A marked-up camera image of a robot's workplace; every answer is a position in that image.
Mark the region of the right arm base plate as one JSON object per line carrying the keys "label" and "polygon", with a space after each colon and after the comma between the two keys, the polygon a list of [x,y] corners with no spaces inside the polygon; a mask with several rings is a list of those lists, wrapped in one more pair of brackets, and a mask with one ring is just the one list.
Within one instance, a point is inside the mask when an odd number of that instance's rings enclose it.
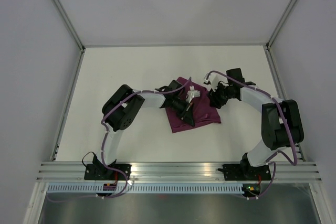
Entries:
{"label": "right arm base plate", "polygon": [[225,181],[270,181],[269,166],[242,168],[240,164],[224,164],[218,171],[222,172]]}

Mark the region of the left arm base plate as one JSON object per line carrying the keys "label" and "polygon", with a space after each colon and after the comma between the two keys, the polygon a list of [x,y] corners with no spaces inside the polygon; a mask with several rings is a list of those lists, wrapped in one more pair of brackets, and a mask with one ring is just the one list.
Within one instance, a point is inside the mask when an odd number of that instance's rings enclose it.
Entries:
{"label": "left arm base plate", "polygon": [[[125,173],[127,179],[131,175],[131,165],[130,164],[115,164],[114,169],[118,169]],[[86,166],[84,180],[117,180],[125,181],[125,176],[120,172],[106,169],[105,167],[102,170],[98,170],[94,164],[88,164]]]}

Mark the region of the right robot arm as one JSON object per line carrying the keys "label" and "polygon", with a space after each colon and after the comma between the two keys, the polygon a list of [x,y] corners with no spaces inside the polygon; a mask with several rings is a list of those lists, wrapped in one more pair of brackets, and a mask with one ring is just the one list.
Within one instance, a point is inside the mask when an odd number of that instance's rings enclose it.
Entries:
{"label": "right robot arm", "polygon": [[212,70],[204,77],[209,86],[210,106],[222,108],[231,99],[250,105],[261,114],[261,140],[242,156],[233,169],[220,168],[225,179],[257,180],[260,175],[270,180],[269,164],[281,154],[293,166],[298,163],[296,144],[304,139],[298,104],[295,100],[282,100],[246,81],[239,68],[221,73]]}

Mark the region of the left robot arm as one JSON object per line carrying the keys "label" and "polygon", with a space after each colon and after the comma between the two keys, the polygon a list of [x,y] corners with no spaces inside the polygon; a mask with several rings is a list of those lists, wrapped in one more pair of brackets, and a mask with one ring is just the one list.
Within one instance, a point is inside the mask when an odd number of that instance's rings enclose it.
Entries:
{"label": "left robot arm", "polygon": [[194,127],[194,98],[200,96],[188,79],[185,84],[176,80],[168,86],[154,90],[135,90],[123,84],[102,108],[101,124],[106,133],[100,154],[94,154],[91,164],[85,166],[86,173],[96,173],[104,180],[114,176],[117,148],[123,131],[134,121],[141,108],[170,108],[182,122]]}

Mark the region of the purple cloth napkin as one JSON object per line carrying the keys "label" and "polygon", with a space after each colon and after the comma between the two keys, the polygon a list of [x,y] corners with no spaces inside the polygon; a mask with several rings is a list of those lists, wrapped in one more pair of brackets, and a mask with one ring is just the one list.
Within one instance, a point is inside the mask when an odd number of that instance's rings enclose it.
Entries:
{"label": "purple cloth napkin", "polygon": [[[186,101],[186,94],[190,89],[190,86],[194,86],[195,90],[200,91],[201,95],[198,98],[194,98],[193,102],[193,115],[195,120],[195,126],[191,127],[190,125],[181,121],[177,116],[176,112],[170,108],[170,104],[173,98],[180,98],[181,100]],[[165,91],[175,90],[179,87],[183,87],[180,91],[174,94],[166,95],[167,100],[165,101],[164,108],[166,115],[173,133],[183,132],[187,130],[196,129],[198,127],[206,126],[209,124],[220,124],[221,117],[219,116],[216,108],[209,105],[209,98],[207,97],[207,89],[195,82],[188,81],[185,78],[179,77],[176,80],[173,80],[169,86],[165,87]]]}

